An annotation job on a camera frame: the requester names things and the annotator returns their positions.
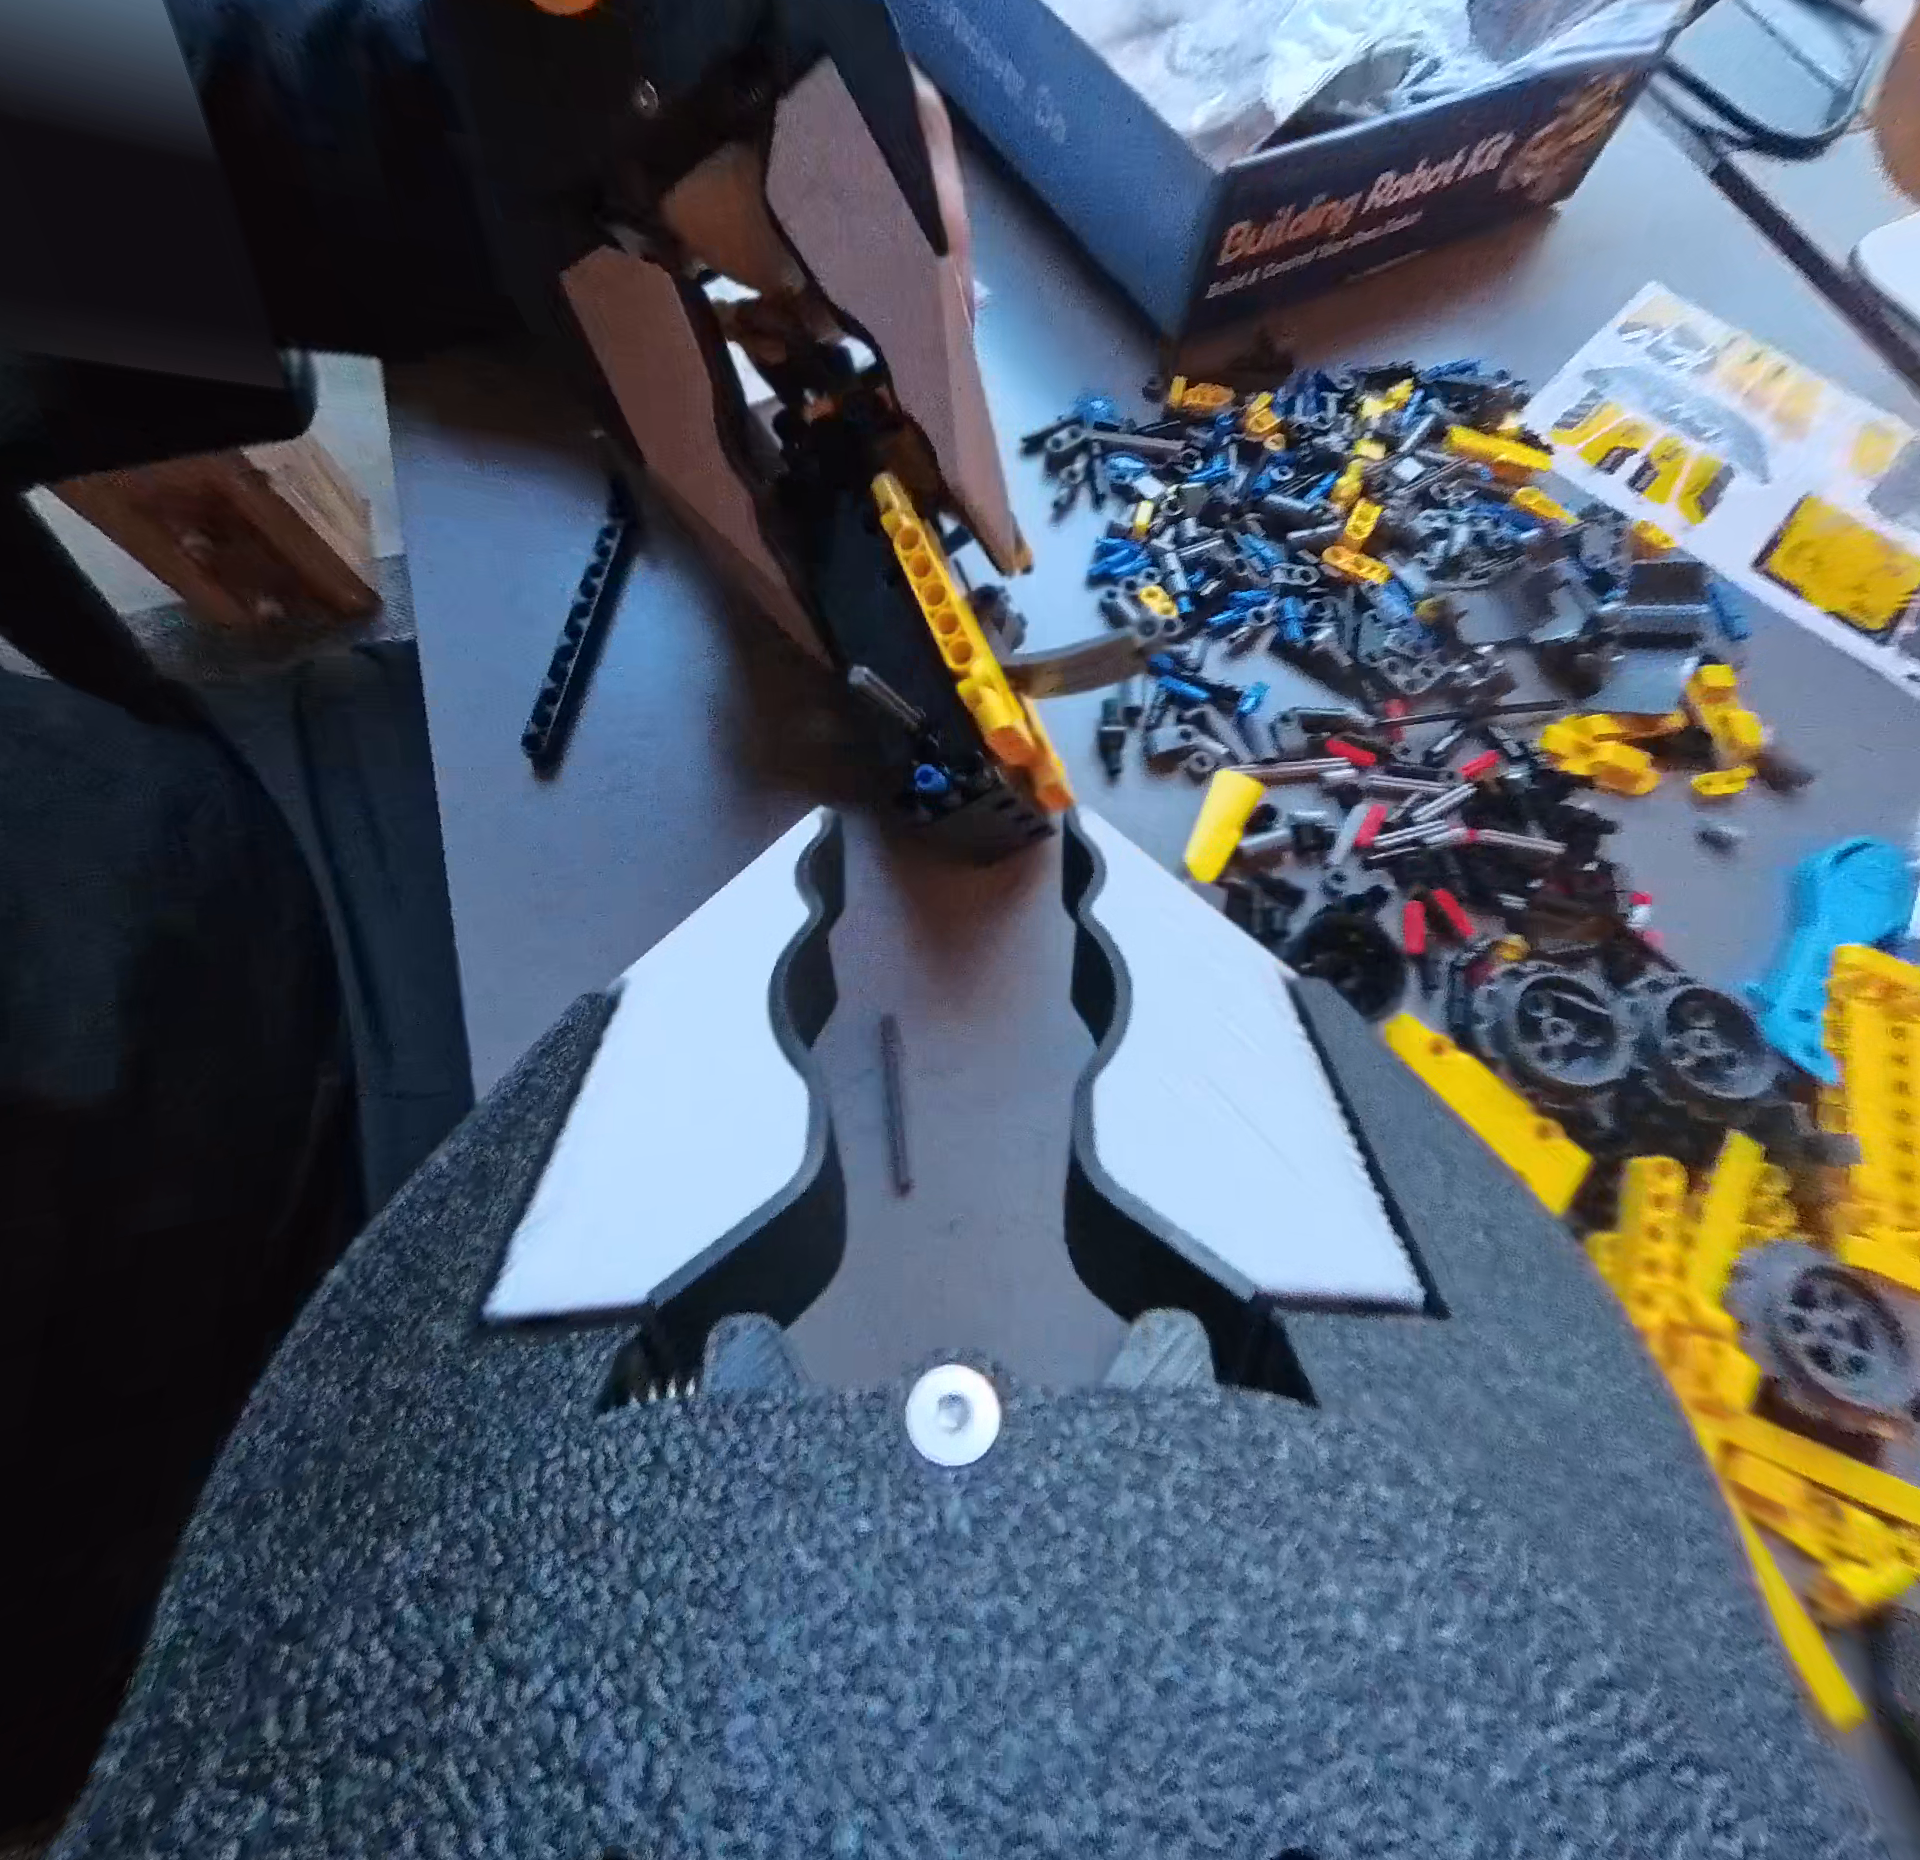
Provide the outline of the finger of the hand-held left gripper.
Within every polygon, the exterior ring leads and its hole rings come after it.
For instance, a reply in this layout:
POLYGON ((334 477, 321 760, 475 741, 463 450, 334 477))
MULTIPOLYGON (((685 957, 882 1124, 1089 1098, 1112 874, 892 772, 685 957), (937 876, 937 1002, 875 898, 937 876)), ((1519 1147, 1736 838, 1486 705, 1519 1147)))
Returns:
POLYGON ((925 479, 1003 576, 1034 560, 1015 514, 963 270, 925 238, 841 70, 823 56, 775 112, 765 189, 829 305, 877 353, 925 479))
POLYGON ((597 248, 563 293, 648 496, 806 655, 846 667, 830 555, 849 467, 820 407, 846 362, 811 284, 713 300, 698 272, 597 248))

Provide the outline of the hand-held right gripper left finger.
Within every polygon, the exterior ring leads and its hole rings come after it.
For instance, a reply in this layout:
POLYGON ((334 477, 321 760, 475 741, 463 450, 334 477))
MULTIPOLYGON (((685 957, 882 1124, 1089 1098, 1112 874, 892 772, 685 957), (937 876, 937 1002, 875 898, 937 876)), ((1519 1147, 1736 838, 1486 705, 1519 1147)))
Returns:
POLYGON ((817 1045, 837 1007, 841 816, 815 807, 610 985, 480 1302, 496 1333, 627 1326, 651 1381, 727 1319, 789 1326, 848 1243, 817 1045))

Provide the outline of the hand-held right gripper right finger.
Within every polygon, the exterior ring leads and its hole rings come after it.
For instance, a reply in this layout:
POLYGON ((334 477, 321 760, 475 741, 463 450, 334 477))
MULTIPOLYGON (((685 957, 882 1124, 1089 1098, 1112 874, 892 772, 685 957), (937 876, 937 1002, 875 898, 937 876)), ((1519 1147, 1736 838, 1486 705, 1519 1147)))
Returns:
POLYGON ((1294 973, 1093 812, 1068 816, 1065 1238, 1117 1318, 1186 1312, 1224 1381, 1301 1381, 1293 1316, 1420 1318, 1429 1278, 1294 973))

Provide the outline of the thin black axle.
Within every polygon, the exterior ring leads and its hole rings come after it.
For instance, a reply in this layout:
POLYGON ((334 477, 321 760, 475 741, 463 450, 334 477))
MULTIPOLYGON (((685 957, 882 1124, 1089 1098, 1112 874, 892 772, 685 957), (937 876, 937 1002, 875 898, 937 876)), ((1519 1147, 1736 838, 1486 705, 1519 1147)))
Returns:
POLYGON ((905 1038, 898 1016, 880 1016, 877 1023, 877 1050, 880 1052, 887 1174, 894 1193, 905 1199, 915 1192, 917 1176, 908 1133, 905 1038))

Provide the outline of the long black holed beam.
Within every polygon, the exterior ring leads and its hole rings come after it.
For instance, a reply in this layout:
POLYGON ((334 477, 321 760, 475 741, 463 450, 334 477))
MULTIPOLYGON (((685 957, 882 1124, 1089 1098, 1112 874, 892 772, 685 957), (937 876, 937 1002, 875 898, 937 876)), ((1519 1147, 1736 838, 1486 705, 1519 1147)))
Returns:
POLYGON ((585 565, 568 593, 566 612, 541 677, 537 700, 520 733, 520 750, 530 771, 546 781, 558 774, 565 764, 642 536, 644 514, 639 507, 635 483, 629 477, 627 467, 613 467, 603 519, 589 550, 585 565))

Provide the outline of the yellow toy vehicle model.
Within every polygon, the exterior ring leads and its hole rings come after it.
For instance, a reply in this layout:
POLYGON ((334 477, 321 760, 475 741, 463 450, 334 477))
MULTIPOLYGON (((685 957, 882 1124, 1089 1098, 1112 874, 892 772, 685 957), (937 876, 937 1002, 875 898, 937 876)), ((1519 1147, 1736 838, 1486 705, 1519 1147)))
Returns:
POLYGON ((715 310, 775 395, 779 545, 798 557, 829 655, 877 712, 898 822, 970 864, 1044 840, 1075 791, 1039 700, 1137 679, 1172 624, 1125 607, 1117 629, 1025 652, 1006 591, 956 565, 972 531, 877 353, 765 296, 715 310))

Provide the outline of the grey desk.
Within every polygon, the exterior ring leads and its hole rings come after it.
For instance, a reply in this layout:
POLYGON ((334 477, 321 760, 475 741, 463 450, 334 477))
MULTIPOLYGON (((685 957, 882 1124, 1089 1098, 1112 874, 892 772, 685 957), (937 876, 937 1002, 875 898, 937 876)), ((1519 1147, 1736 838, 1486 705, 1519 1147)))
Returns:
POLYGON ((1313 1402, 1106 1392, 1122 1323, 1065 1238, 1062 848, 982 869, 856 802, 829 676, 660 517, 566 764, 520 757, 601 450, 537 344, 389 374, 466 1043, 494 1085, 818 800, 848 909, 823 1069, 849 1245, 799 1323, 841 1399, 751 1400, 715 1511, 632 1516, 727 1649, 666 1721, 713 1777, 692 1828, 829 1854, 1146 1854, 1270 1830, 1360 1852, 1389 1808, 1469 1856, 1676 1856, 1710 1771, 1784 1785, 1808 1856, 1872 1801, 1917 1847, 1881 1723, 1812 1711, 1693 1431, 1565 1223, 1379 1033, 1315 992, 1444 1314, 1293 1316, 1313 1402), (917 1186, 898 1197, 877 1023, 898 1016, 917 1186))

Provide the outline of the person's left hand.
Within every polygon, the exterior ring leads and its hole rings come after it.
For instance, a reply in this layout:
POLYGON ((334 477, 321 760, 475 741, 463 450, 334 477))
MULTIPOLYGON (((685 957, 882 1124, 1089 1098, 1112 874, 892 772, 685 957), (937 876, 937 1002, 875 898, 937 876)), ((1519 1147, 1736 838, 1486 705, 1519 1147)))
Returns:
POLYGON ((925 137, 925 160, 934 177, 939 215, 948 238, 948 253, 956 267, 956 279, 970 319, 979 317, 979 291, 974 269, 974 239, 968 212, 965 170, 958 156, 956 136, 942 94, 925 75, 925 70, 913 67, 913 84, 922 137, 925 137))

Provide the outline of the black wheel rim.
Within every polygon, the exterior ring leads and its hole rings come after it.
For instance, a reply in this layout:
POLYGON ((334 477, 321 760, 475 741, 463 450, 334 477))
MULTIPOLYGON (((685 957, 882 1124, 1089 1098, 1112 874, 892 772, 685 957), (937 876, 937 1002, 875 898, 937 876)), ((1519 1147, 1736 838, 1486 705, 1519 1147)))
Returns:
POLYGON ((1375 914, 1325 907, 1282 938, 1282 962, 1332 986, 1367 1023, 1401 1010, 1410 957, 1375 914))

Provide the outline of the blue cardboard kit box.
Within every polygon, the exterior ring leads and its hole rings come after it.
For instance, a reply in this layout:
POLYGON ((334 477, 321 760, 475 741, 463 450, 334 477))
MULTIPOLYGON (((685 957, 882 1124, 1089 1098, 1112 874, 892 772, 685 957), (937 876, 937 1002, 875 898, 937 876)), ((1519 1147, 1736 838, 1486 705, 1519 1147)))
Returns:
POLYGON ((1217 167, 1044 0, 887 0, 913 58, 1163 338, 1320 296, 1574 194, 1683 29, 1551 48, 1217 167))

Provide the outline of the wooden furniture block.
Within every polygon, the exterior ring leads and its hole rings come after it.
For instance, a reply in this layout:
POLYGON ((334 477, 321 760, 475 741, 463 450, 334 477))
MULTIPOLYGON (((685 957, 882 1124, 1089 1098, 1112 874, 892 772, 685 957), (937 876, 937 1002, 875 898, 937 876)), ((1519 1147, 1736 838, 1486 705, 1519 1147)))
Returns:
POLYGON ((209 624, 380 612, 372 505, 313 432, 73 476, 51 493, 209 624))

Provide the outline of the clear plastic bag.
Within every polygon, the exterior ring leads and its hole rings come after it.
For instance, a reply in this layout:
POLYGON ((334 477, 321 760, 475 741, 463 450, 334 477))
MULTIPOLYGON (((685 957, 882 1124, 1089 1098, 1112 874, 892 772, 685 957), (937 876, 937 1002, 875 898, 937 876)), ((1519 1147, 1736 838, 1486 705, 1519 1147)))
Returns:
POLYGON ((1217 167, 1469 96, 1581 48, 1652 48, 1681 0, 1094 0, 1091 41, 1217 167))

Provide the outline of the person's dark clothing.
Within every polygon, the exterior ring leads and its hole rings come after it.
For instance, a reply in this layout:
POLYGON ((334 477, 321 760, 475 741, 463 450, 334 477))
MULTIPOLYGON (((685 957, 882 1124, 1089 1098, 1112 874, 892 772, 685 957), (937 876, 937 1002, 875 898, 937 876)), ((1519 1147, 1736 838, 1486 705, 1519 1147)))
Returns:
POLYGON ((418 648, 4 672, 2 1813, 61 1820, 249 1392, 466 1116, 418 648))

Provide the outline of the pile of small building pieces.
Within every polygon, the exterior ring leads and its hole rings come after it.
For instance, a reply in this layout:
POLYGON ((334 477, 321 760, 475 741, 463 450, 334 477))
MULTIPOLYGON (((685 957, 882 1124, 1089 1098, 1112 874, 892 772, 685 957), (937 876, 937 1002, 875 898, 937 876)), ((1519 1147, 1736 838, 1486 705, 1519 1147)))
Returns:
POLYGON ((1679 791, 1733 855, 1741 795, 1812 786, 1741 688, 1741 598, 1558 484, 1527 395, 1474 358, 1163 377, 1020 439, 1053 517, 1093 524, 1101 631, 1125 607, 1172 624, 1146 672, 1098 690, 1101 783, 1260 778, 1220 885, 1277 952, 1350 907, 1424 990, 1550 955, 1634 976, 1653 904, 1614 807, 1679 791))

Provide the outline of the blue brick separator tool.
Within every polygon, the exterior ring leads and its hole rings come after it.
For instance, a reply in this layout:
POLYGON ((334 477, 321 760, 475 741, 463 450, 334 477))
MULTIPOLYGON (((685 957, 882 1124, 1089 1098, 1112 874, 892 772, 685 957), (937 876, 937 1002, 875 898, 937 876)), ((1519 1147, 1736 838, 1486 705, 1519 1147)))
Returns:
POLYGON ((1826 1036, 1838 954, 1843 945, 1893 950, 1915 904, 1909 850, 1883 838, 1843 838, 1796 866, 1783 935, 1746 995, 1769 1043, 1817 1085, 1840 1078, 1826 1036))

